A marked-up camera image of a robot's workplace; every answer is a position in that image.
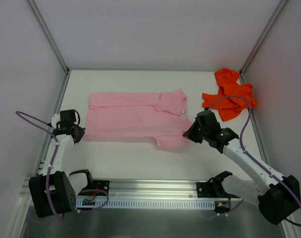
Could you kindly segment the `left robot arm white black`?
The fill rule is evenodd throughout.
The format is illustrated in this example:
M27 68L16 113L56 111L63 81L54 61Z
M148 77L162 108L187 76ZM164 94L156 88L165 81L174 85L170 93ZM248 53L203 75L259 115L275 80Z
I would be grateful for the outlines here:
M29 180L29 190L39 218L64 214L76 209L76 196L88 195L94 189L87 169L71 169L68 161L71 150L85 134L80 127L80 115L75 110L64 110L51 118L51 141L41 171Z

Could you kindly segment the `pink t shirt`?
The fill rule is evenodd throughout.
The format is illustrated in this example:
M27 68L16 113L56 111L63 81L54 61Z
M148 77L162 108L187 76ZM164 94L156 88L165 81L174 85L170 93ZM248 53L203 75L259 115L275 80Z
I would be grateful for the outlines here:
M191 127L182 90L161 93L91 93L84 139L154 138L161 147L185 147Z

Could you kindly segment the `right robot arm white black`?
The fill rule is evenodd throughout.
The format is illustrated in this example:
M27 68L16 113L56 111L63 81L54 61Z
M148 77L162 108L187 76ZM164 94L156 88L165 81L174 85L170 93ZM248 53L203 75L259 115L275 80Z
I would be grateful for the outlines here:
M299 181L293 175L286 177L261 159L255 158L232 129L221 128L211 110L198 113L183 136L195 143L206 141L210 147L235 162L252 179L251 182L244 181L224 171L213 179L211 190L215 196L238 196L258 207L263 217L273 225L286 220L301 208Z

